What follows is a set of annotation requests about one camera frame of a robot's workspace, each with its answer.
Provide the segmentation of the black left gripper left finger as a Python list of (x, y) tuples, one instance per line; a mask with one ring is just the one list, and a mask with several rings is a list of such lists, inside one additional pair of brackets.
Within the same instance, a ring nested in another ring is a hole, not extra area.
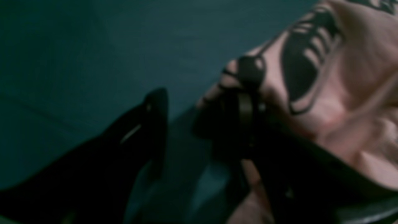
[(168, 93), (158, 88), (100, 135), (1, 190), (1, 216), (19, 224), (122, 224), (139, 172), (164, 156), (167, 123)]

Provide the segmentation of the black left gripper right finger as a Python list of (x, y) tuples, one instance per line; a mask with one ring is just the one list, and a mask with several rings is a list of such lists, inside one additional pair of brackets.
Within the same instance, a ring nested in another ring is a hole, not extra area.
[(277, 224), (392, 224), (397, 190), (365, 177), (290, 131), (255, 95), (230, 95), (244, 156), (265, 181)]

